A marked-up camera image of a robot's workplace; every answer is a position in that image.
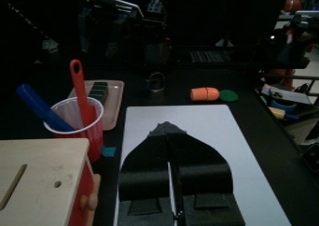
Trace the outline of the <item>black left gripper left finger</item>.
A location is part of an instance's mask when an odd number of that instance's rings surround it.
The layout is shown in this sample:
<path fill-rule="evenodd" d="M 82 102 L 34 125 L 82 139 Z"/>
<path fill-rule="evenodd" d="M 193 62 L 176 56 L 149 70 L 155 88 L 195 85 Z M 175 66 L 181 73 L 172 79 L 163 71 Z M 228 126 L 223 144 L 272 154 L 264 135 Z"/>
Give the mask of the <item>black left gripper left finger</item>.
<path fill-rule="evenodd" d="M 117 226 L 175 226 L 165 121 L 124 158 L 118 181 Z"/>

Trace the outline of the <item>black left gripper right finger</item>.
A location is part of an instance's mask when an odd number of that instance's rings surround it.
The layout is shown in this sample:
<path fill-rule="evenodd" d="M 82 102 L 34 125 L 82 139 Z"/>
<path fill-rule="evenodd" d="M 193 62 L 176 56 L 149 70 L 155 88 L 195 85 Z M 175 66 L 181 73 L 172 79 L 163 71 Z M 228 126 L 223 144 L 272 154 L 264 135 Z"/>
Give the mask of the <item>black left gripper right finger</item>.
<path fill-rule="evenodd" d="M 245 226 L 231 167 L 220 153 L 169 122 L 165 144 L 177 226 Z"/>

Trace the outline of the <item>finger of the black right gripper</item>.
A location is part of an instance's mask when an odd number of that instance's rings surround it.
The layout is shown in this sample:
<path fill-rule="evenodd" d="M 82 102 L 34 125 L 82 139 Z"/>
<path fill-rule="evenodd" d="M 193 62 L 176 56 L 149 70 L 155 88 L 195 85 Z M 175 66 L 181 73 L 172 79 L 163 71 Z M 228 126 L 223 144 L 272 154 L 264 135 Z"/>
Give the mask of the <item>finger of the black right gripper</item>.
<path fill-rule="evenodd" d="M 124 14 L 117 16 L 117 19 L 112 22 L 109 38 L 105 48 L 105 57 L 110 58 L 118 50 L 121 38 L 124 36 L 124 27 L 126 24 L 128 17 Z"/>
<path fill-rule="evenodd" d="M 86 52 L 89 47 L 89 38 L 88 38 L 88 20 L 90 15 L 90 8 L 85 7 L 78 14 L 77 22 L 78 22 L 78 34 L 80 34 L 80 44 L 81 44 L 81 51 Z"/>

